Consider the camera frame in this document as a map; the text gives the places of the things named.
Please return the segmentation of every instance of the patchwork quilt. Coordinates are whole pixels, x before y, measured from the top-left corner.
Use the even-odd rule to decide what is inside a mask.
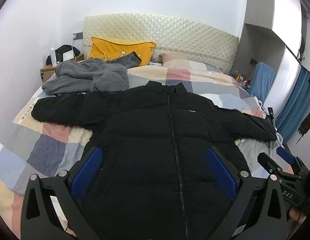
[[[128,70],[130,87],[145,85],[149,80],[164,85],[183,83],[188,92],[209,98],[219,107],[238,109],[243,113],[264,118],[265,114],[255,97],[250,96],[234,78],[208,69],[177,69],[162,66],[141,66]],[[82,156],[92,132],[80,127],[38,122],[31,116],[40,98],[51,97],[41,88],[32,96],[13,120],[8,138],[0,143],[0,215],[8,227],[20,238],[20,218],[23,195],[29,177],[36,173],[41,178],[55,176],[69,170]],[[245,156],[253,176],[267,177],[257,163],[257,155],[266,152],[284,169],[288,166],[276,155],[282,140],[264,143],[251,139],[237,140],[236,145]],[[56,197],[53,204],[62,225],[66,218]]]

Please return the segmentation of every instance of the metal screw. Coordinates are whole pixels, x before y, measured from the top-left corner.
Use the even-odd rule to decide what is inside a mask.
[[[60,171],[60,172],[58,173],[58,175],[59,175],[60,177],[64,177],[64,176],[67,175],[67,171],[66,171],[66,170],[62,170],[62,171]]]
[[[247,171],[241,171],[240,175],[244,178],[248,177],[248,172]]]
[[[37,178],[37,174],[32,174],[31,176],[30,176],[30,180],[35,180]]]
[[[274,174],[272,174],[270,177],[271,177],[271,180],[274,180],[274,181],[277,180],[277,177]]]

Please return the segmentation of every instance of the white bottle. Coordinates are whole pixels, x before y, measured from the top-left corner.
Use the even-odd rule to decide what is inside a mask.
[[[51,49],[50,49],[50,56],[51,56],[51,64],[53,65],[53,67],[56,67],[57,59],[56,59],[55,48],[53,46],[51,46]]]

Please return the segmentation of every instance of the gray fleece jacket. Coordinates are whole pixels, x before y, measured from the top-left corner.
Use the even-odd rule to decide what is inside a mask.
[[[137,67],[140,62],[135,52],[107,61],[101,58],[82,62],[68,60],[57,66],[57,78],[47,80],[41,87],[47,94],[55,95],[125,90],[129,88],[127,69]]]

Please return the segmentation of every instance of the white headboard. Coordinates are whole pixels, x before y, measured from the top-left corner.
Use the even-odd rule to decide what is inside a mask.
[[[234,62],[239,38],[209,25],[190,20],[141,13],[116,13],[85,18],[83,27],[84,55],[91,50],[91,37],[112,37],[133,41],[155,41],[152,60],[159,54],[186,54],[188,59],[202,61],[223,72]]]

